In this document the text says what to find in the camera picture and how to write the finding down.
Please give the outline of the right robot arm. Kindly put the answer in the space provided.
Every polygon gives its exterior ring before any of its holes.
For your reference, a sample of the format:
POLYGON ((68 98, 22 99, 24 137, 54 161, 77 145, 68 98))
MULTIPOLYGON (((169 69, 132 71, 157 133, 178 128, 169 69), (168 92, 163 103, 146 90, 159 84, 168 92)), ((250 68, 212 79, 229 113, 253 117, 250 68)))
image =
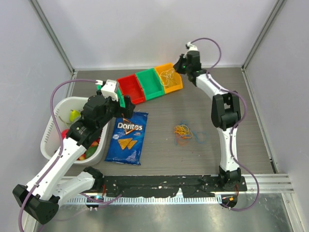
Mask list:
POLYGON ((236 139, 237 126, 241 121, 239 96, 219 85, 201 67, 197 50, 181 54, 174 69, 179 74, 186 74, 190 82, 211 98, 211 121, 218 130, 221 150, 218 185, 224 191, 234 189, 241 181, 236 139))

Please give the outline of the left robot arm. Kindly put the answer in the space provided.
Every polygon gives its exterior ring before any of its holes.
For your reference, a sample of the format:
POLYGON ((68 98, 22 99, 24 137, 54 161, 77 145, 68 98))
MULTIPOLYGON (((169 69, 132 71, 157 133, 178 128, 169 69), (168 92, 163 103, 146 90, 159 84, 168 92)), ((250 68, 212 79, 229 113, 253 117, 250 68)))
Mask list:
POLYGON ((102 189, 103 175, 92 167, 86 167, 66 184, 59 182, 73 163, 99 138, 113 117, 132 118, 135 105, 128 95, 124 97, 124 102, 125 106, 121 107, 111 97, 94 95, 88 98, 81 118, 71 125, 66 137, 60 139, 60 148, 44 168, 25 186, 18 184, 13 189, 21 212, 26 211, 44 225, 70 198, 86 190, 97 193, 102 189))

